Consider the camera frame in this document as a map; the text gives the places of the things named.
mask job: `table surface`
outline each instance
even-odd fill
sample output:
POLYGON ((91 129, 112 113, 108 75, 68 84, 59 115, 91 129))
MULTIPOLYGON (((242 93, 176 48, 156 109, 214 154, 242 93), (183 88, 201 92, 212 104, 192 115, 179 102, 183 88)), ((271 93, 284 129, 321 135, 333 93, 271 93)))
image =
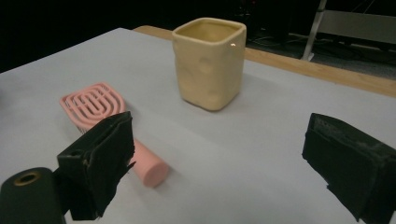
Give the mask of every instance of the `table surface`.
MULTIPOLYGON (((104 81, 132 111, 134 137, 171 172, 156 189, 126 175, 97 223, 356 223, 302 158, 304 134, 319 113, 396 147, 391 91, 301 76, 288 70, 350 73, 260 53, 286 68, 246 60, 241 92, 208 112, 180 98, 172 43, 142 34, 146 28, 153 30, 116 29, 0 74, 0 182, 32 167, 55 170, 56 156, 80 137, 59 99, 104 81)), ((247 58, 254 53, 247 49, 247 58)), ((354 75, 360 80, 351 83, 369 80, 354 75)))

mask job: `yellow ceramic cup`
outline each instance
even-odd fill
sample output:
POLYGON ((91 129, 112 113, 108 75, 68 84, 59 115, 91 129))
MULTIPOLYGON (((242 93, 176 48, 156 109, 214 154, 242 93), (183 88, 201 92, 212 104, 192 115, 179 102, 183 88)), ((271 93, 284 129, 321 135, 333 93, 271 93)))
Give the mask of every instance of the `yellow ceramic cup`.
POLYGON ((220 110, 241 89, 247 38, 245 24, 201 18, 173 33, 181 97, 206 110, 220 110))

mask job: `cup rim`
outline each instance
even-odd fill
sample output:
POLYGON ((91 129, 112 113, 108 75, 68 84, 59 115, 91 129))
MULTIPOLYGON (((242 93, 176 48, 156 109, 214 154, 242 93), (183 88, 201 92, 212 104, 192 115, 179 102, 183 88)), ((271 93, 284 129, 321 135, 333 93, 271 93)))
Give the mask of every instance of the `cup rim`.
POLYGON ((182 25, 178 26, 172 32, 172 37, 174 39, 175 38, 180 38, 180 39, 185 39, 185 40, 193 40, 194 42, 200 42, 200 43, 204 43, 204 44, 207 44, 207 45, 221 45, 221 44, 224 44, 224 43, 228 42, 230 39, 233 39, 234 37, 240 35, 246 29, 247 29, 246 25, 244 23, 241 23, 241 22, 227 21, 227 20, 222 20, 222 19, 217 19, 217 18, 210 18, 210 17, 203 17, 203 18, 195 19, 193 21, 189 21, 189 22, 187 22, 185 24, 182 24, 182 25), (189 27, 189 26, 191 26, 191 25, 193 25, 195 23, 198 23, 200 21, 217 21, 217 22, 221 22, 221 23, 227 23, 227 24, 231 24, 231 25, 234 25, 234 26, 239 26, 239 29, 237 29, 234 33, 232 33, 231 35, 227 36, 226 38, 224 38, 224 39, 222 39, 220 41, 215 41, 215 42, 204 41, 202 39, 198 39, 198 38, 194 38, 194 37, 178 34, 178 32, 180 30, 183 30, 186 27, 189 27))

